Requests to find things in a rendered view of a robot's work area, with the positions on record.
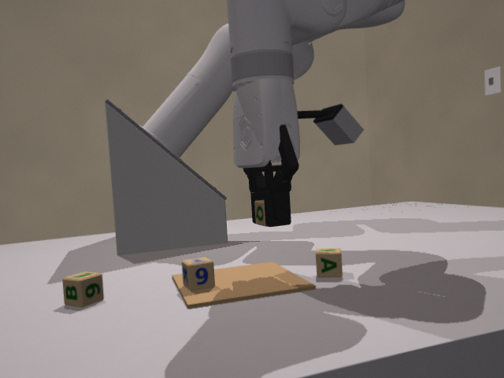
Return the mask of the tan flat mat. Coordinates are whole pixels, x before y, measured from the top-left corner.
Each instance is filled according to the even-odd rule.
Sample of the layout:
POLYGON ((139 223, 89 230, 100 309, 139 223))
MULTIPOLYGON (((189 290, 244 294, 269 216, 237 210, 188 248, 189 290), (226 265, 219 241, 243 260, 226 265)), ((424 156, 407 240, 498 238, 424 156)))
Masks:
POLYGON ((214 269, 215 286, 190 291, 183 273, 172 275, 188 309, 273 295, 316 290, 316 286, 275 262, 214 269))

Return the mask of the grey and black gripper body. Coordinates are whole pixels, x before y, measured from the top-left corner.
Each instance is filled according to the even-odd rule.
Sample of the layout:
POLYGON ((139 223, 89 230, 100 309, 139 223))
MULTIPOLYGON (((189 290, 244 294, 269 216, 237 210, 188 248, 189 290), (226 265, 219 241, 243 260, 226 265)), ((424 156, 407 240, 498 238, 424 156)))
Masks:
POLYGON ((269 160, 272 165, 281 165, 278 148, 282 124, 287 127, 299 159, 300 136, 293 85, 294 78, 289 76, 252 76, 232 83, 236 90, 233 149, 237 167, 264 167, 269 160))

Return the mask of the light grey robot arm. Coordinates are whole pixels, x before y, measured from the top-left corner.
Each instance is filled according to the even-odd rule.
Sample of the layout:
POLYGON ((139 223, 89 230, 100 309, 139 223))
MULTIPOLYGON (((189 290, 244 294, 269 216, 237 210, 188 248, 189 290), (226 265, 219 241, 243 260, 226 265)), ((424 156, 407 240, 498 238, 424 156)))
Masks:
MULTIPOLYGON (((179 159, 235 92, 234 81, 252 76, 296 80, 313 64, 313 40, 341 29, 389 23, 405 8, 405 0, 227 0, 227 4, 228 24, 140 126, 179 159)), ((315 118, 313 122, 334 145, 354 143, 364 131, 343 104, 297 112, 298 119, 315 118)))

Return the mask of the wooden letter block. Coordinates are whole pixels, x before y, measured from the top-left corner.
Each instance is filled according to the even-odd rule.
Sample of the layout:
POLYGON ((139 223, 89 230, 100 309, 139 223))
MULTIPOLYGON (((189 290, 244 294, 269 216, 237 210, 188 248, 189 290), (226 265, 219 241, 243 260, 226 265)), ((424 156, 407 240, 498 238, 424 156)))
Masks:
POLYGON ((215 286, 213 261, 195 258, 182 261, 183 285, 190 291, 215 286))
POLYGON ((104 299, 102 274, 82 272, 63 278, 64 303, 85 307, 104 299))
POLYGON ((342 255, 340 248, 316 250, 317 277, 342 277, 342 255))
MULTIPOLYGON (((265 201, 258 200, 254 202, 256 224, 266 226, 265 224, 265 201)), ((266 226, 268 227, 268 226, 266 226)))

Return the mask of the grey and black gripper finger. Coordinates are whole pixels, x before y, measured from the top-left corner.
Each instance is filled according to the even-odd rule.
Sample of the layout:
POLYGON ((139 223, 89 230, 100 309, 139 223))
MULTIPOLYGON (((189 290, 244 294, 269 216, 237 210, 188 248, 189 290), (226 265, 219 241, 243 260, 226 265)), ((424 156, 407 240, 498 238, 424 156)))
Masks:
POLYGON ((268 227, 291 223, 290 191, 293 175, 298 171, 298 160, 285 124, 280 125, 281 165, 264 166, 267 194, 265 201, 265 224, 268 227), (276 172, 273 178, 273 172, 276 172))
POLYGON ((268 193, 266 190, 265 177, 262 174, 262 172, 264 172, 265 174, 265 168, 243 168, 243 171, 246 173, 249 180, 249 189, 251 192, 252 221, 254 224, 256 224, 254 202, 258 200, 264 200, 264 194, 268 193))

